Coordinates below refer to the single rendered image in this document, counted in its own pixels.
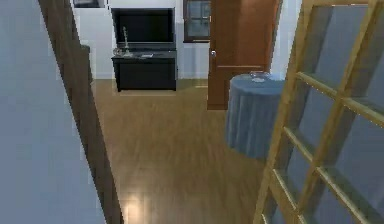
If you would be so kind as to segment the pale candlestick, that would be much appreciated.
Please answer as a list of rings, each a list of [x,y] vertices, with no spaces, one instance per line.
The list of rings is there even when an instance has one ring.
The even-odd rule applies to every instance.
[[[124,35],[124,48],[125,48],[125,54],[124,56],[126,57],[132,57],[132,53],[129,50],[129,45],[128,45],[128,34],[127,34],[127,29],[125,26],[123,26],[123,35]]]

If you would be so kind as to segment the light wooden glass pane door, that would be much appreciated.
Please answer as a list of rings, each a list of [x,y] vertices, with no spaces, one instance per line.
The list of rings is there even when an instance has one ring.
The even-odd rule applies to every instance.
[[[384,0],[303,0],[252,224],[384,224]]]

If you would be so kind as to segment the black television set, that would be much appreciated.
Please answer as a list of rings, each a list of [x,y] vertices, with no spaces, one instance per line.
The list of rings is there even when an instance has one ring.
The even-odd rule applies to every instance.
[[[129,47],[176,48],[173,8],[113,8],[111,14],[115,40],[119,47],[125,46],[125,26]]]

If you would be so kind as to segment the clear glass bowl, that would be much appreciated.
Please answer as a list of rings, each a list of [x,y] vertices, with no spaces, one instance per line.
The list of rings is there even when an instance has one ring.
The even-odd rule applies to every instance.
[[[264,71],[251,71],[249,75],[254,82],[264,82],[270,77],[270,74]]]

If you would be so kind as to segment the dark framed wall picture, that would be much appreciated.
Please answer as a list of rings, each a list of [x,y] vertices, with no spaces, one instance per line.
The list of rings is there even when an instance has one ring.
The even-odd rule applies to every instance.
[[[75,8],[104,8],[105,0],[73,0]]]

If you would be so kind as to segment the brown wooden room door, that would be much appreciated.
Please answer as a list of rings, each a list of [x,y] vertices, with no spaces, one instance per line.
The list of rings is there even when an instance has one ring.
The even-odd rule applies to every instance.
[[[211,0],[208,110],[227,109],[229,82],[234,76],[269,70],[280,2]]]

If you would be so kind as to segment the black television stand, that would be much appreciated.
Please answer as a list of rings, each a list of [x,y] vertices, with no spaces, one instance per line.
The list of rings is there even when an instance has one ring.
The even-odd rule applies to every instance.
[[[118,92],[176,90],[175,51],[133,52],[131,56],[113,56],[112,63]]]

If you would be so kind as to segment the dark framed window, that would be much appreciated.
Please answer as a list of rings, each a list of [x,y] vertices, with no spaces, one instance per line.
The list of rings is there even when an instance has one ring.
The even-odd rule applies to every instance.
[[[210,37],[210,0],[183,0],[185,42],[208,42]]]

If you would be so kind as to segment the round blue cloth table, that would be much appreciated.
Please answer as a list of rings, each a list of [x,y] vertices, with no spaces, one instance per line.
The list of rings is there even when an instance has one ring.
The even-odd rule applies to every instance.
[[[249,158],[267,157],[283,87],[283,80],[256,81],[249,74],[230,80],[225,124],[230,148]]]

